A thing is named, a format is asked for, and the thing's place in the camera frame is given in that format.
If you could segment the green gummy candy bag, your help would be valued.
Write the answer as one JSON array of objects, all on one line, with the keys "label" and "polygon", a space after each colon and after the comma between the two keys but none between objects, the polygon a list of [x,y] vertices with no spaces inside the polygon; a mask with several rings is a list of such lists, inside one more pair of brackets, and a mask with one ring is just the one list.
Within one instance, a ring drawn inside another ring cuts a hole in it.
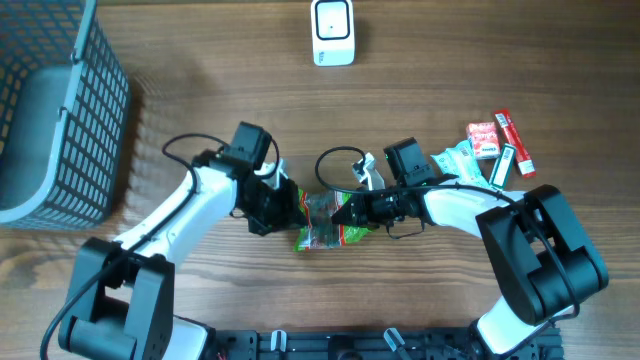
[{"label": "green gummy candy bag", "polygon": [[306,226],[300,230],[293,250],[331,249],[357,243],[371,230],[362,227],[334,224],[331,217],[351,197],[342,192],[327,191],[310,194],[298,191],[299,209],[306,218]]}]

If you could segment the red stick sachet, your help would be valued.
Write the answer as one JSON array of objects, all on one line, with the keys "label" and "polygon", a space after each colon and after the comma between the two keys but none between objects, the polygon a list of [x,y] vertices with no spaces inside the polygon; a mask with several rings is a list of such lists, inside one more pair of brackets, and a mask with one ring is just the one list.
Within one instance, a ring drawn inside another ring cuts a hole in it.
[{"label": "red stick sachet", "polygon": [[502,130],[506,142],[516,149],[516,164],[520,174],[524,178],[532,178],[536,175],[536,169],[526,149],[515,123],[508,109],[502,109],[494,113],[494,117]]}]

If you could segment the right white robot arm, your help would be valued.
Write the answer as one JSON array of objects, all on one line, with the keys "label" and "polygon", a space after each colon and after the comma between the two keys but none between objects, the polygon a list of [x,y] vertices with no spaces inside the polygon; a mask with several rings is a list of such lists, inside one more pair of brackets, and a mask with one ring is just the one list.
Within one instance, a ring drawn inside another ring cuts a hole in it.
[{"label": "right white robot arm", "polygon": [[495,305],[471,323],[462,344],[440,346],[466,359],[509,359],[532,347],[559,321],[577,317],[581,303],[605,289],[608,270],[563,194],[542,185],[501,192],[436,176],[417,141],[384,150],[395,185],[383,185],[373,160],[353,164],[361,188],[332,216],[335,224],[391,228],[406,218],[452,227],[480,238],[501,292]]}]

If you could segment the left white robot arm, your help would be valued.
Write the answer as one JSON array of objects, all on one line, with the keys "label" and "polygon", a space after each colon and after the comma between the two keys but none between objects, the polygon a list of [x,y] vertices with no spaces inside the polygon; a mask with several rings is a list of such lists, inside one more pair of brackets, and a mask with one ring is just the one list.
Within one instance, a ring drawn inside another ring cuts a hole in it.
[{"label": "left white robot arm", "polygon": [[151,215],[112,241],[91,238],[79,249],[41,358],[53,337],[87,359],[227,358],[215,329],[175,314],[175,274],[204,235],[235,211],[260,236],[305,226],[296,184],[282,161],[265,160],[277,147],[266,130],[242,122],[218,149],[192,161],[177,157],[186,176]]}]

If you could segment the orange tissue packet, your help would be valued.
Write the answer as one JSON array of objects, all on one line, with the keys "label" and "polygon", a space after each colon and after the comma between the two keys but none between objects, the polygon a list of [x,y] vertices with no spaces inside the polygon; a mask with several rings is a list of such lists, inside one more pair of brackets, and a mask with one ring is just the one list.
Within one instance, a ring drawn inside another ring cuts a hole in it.
[{"label": "orange tissue packet", "polygon": [[495,159],[501,154],[494,123],[470,123],[466,127],[466,134],[478,160]]}]

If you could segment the teal tissue packet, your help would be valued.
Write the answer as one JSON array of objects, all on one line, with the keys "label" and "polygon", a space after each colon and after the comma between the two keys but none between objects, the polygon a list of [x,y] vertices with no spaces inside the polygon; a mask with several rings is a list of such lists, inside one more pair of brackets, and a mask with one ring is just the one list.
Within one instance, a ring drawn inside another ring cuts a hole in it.
[{"label": "teal tissue packet", "polygon": [[460,183],[490,188],[468,140],[463,140],[440,154],[432,155],[431,158],[443,174],[455,175]]}]

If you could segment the green small box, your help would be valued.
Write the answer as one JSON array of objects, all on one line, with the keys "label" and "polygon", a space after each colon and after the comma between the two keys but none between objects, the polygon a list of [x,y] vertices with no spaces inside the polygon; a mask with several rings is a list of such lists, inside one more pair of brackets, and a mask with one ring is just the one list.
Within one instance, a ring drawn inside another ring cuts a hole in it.
[{"label": "green small box", "polygon": [[494,164],[489,185],[498,190],[503,190],[511,172],[512,163],[516,157],[517,149],[510,144],[505,144],[500,156]]}]

